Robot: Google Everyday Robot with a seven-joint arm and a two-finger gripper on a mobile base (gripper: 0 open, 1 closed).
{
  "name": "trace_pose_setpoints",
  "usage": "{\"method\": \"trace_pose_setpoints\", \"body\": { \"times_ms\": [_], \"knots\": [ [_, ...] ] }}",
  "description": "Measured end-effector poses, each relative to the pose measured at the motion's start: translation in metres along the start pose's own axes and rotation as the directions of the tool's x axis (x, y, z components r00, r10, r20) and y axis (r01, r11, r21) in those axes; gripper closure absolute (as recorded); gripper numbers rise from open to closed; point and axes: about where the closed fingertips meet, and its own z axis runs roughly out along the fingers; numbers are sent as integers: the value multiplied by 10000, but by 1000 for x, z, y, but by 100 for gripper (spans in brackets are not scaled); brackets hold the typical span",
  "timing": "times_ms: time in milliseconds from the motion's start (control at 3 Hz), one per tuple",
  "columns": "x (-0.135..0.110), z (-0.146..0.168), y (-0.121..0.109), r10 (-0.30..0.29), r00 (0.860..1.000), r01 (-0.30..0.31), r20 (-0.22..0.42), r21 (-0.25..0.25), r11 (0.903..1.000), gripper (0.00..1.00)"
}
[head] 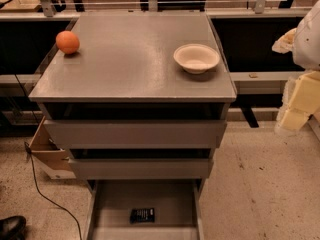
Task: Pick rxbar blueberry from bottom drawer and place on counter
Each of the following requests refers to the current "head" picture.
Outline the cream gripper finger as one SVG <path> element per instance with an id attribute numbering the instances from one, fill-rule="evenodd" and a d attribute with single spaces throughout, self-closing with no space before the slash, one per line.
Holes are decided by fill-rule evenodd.
<path id="1" fill-rule="evenodd" d="M 281 108 L 277 116 L 277 125 L 281 129 L 298 131 L 308 121 L 310 115 L 297 109 Z"/>
<path id="2" fill-rule="evenodd" d="M 291 109 L 314 114 L 320 108 L 320 72 L 301 75 L 295 81 L 293 94 L 289 101 Z"/>

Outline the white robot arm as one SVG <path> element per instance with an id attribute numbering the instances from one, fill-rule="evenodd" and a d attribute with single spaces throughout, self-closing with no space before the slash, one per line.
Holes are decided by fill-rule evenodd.
<path id="1" fill-rule="evenodd" d="M 283 105 L 275 131 L 291 135 L 299 131 L 320 109 L 320 1 L 272 46 L 278 53 L 291 52 L 293 62 L 305 72 L 285 84 Z"/>

